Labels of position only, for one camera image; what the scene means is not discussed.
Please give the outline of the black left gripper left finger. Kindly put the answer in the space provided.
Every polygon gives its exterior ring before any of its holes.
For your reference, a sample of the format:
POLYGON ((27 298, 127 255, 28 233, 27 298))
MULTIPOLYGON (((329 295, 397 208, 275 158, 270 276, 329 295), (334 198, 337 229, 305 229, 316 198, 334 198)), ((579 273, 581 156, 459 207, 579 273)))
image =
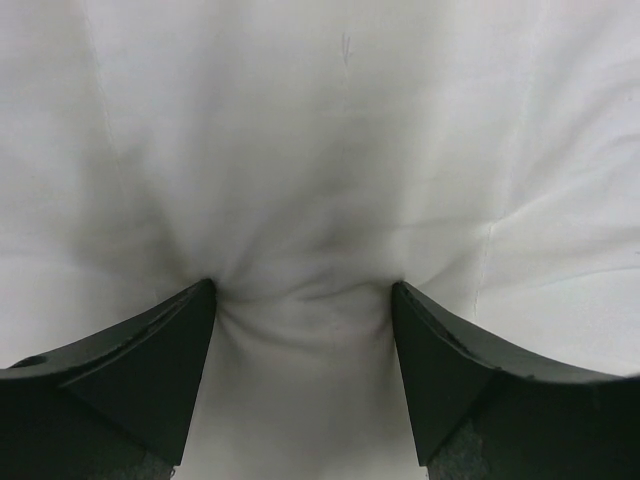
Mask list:
POLYGON ((1 372, 4 479, 169 479, 183 458, 216 315, 202 280, 1 372))

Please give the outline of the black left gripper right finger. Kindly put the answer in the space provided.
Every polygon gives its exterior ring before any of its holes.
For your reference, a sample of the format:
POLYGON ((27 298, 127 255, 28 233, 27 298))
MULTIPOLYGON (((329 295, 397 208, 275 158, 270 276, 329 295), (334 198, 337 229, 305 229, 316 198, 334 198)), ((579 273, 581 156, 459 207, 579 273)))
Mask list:
POLYGON ((419 464, 432 479, 635 479, 639 380, 521 348, 405 282, 391 317, 419 464))

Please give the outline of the white pillow yellow side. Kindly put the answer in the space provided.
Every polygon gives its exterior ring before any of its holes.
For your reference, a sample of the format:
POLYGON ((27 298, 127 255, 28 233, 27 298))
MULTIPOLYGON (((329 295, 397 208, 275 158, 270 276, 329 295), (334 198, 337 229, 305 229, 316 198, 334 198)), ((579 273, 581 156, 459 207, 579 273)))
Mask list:
POLYGON ((639 370, 635 1, 5 1, 1 362, 202 278, 180 479, 419 479, 404 279, 639 370))

